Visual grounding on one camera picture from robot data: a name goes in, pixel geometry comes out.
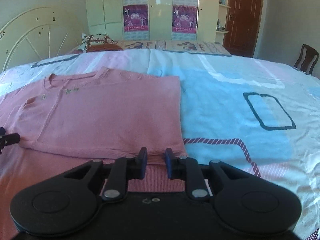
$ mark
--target pink poster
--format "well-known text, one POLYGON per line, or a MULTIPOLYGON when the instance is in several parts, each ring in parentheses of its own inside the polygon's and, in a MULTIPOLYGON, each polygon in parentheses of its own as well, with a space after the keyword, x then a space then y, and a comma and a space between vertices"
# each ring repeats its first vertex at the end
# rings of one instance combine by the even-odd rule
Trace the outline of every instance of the pink poster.
POLYGON ((124 31, 148 31, 148 5, 127 5, 123 7, 124 31))
POLYGON ((172 16, 172 32, 196 33, 197 11, 197 7, 174 5, 172 16))

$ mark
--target screw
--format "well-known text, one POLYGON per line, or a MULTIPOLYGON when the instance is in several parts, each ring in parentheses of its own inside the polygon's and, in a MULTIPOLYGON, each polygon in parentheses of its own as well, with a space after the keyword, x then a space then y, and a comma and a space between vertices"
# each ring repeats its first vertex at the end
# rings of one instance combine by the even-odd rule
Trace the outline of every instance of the screw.
POLYGON ((104 192, 104 196, 107 198, 115 198, 119 197, 120 192, 115 189, 109 189, 104 192))
POLYGON ((151 200, 149 198, 145 198, 144 200, 142 200, 142 202, 145 204, 150 204, 151 200))
POLYGON ((208 195, 208 192, 204 189, 195 189, 194 191, 192 191, 192 195, 195 198, 199 198, 199 197, 205 197, 208 195))

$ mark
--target wardrobe door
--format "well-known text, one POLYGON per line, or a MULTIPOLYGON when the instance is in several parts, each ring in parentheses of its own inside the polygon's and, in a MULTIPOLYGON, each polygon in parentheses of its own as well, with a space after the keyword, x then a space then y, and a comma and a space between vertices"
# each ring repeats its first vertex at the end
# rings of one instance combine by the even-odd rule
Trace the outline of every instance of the wardrobe door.
POLYGON ((105 33, 103 0, 85 0, 90 34, 105 33))
POLYGON ((197 41, 214 42, 218 12, 219 0, 199 0, 197 41))
POLYGON ((172 0, 149 0, 150 40, 171 40, 172 0))
POLYGON ((103 0, 106 32, 114 40, 123 40, 122 0, 103 0))

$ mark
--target shelf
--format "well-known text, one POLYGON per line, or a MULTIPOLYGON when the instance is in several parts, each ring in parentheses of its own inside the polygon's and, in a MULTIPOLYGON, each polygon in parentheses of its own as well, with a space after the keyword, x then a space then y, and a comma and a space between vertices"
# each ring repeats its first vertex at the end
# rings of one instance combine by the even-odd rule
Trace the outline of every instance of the shelf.
POLYGON ((219 6, 226 7, 226 8, 231 8, 230 6, 224 5, 224 4, 222 4, 222 3, 219 3, 219 6))
POLYGON ((227 34, 227 33, 229 33, 229 32, 228 32, 228 31, 216 31, 216 33, 227 34))

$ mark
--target striped pattern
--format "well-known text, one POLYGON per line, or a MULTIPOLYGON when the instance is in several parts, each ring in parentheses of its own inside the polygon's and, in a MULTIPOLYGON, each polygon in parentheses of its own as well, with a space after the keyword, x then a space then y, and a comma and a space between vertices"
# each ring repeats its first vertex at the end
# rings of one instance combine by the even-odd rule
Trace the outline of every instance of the striped pattern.
POLYGON ((194 138, 194 139, 189 139, 189 138, 185 138, 183 139, 183 143, 184 144, 189 144, 189 143, 205 143, 205 144, 211 144, 211 145, 219 145, 219 144, 223 144, 223 145, 238 145, 242 151, 244 152, 244 157, 246 159, 246 161, 252 166, 253 169, 253 174, 255 176, 257 176, 258 178, 261 177, 259 168, 257 166, 257 164, 252 161, 252 159, 250 158, 248 149, 246 147, 246 145, 244 144, 244 142, 239 139, 239 138, 233 138, 233 139, 225 139, 225 140, 221 140, 221 139, 206 139, 206 138, 194 138))
MULTIPOLYGON (((259 165, 259 172, 262 179, 273 181, 280 178, 288 172, 290 169, 288 163, 272 163, 268 165, 259 165)), ((243 171, 253 174, 252 167, 244 168, 243 171)))
POLYGON ((318 239, 319 229, 314 231, 310 236, 308 236, 305 240, 317 240, 318 239))

